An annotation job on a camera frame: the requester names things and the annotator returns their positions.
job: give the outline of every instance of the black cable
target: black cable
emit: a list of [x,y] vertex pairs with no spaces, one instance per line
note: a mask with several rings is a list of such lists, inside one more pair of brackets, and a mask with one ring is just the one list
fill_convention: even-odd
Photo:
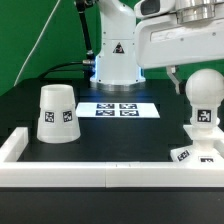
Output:
[[63,67],[71,66],[71,65],[82,65],[82,64],[83,64],[82,61],[74,61],[74,62],[68,62],[68,63],[64,63],[64,64],[55,65],[55,66],[49,68],[47,71],[40,74],[38,76],[38,78],[43,79],[48,73],[53,72],[53,71],[59,71],[59,70],[56,70],[58,68],[63,68]]
[[84,41],[85,41],[86,50],[87,50],[87,54],[86,54],[87,59],[94,60],[95,55],[92,50],[90,36],[89,36],[89,30],[88,30],[88,25],[86,22],[86,15],[85,15],[86,8],[92,7],[93,4],[86,4],[86,2],[84,0],[76,0],[75,6],[79,13],[79,18],[80,18],[81,25],[82,25],[82,32],[83,32]]

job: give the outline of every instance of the black table surface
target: black table surface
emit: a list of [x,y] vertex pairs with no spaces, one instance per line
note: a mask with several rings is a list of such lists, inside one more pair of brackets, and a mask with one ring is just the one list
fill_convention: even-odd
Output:
[[[154,103],[158,119],[79,118],[81,137],[66,144],[37,140],[41,87],[74,87],[76,103]],[[183,130],[191,106],[170,80],[148,80],[144,89],[114,93],[83,80],[28,79],[0,97],[0,143],[28,127],[30,143],[18,162],[171,162],[171,149],[191,144]],[[224,106],[219,108],[223,129]],[[0,224],[224,223],[223,188],[1,188]]]

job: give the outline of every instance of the white pawn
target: white pawn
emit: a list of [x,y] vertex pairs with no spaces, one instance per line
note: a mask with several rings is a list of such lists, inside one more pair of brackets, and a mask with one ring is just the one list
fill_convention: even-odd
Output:
[[192,125],[184,125],[184,129],[193,144],[172,150],[171,158],[175,162],[223,162],[214,148],[216,140],[224,140],[217,117],[218,107],[224,98],[223,76],[212,69],[195,72],[187,81],[186,95],[192,106]]

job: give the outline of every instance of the printed black and white pattern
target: printed black and white pattern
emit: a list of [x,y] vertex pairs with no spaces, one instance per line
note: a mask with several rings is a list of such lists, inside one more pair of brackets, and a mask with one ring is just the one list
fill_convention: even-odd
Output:
[[98,103],[97,109],[114,109],[114,103]]
[[120,110],[121,117],[138,117],[139,112],[137,110]]
[[198,110],[198,122],[211,123],[211,110]]
[[97,110],[96,116],[113,117],[115,116],[114,110]]
[[181,162],[184,159],[186,159],[189,155],[190,155],[190,153],[186,150],[186,151],[182,152],[177,158]]
[[128,110],[131,110],[131,109],[137,109],[137,104],[135,103],[121,103],[119,105],[120,109],[128,109]]
[[213,158],[211,158],[211,157],[201,157],[200,158],[200,161],[202,162],[202,163],[214,163],[214,159]]
[[63,112],[63,119],[64,119],[64,122],[72,121],[72,111],[68,110]]
[[45,112],[45,122],[54,123],[54,112]]

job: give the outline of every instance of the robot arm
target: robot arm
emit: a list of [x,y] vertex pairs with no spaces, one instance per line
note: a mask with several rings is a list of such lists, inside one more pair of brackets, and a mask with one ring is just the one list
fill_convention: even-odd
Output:
[[135,32],[138,65],[167,67],[176,86],[176,66],[224,58],[223,0],[142,0],[135,13],[142,19]]

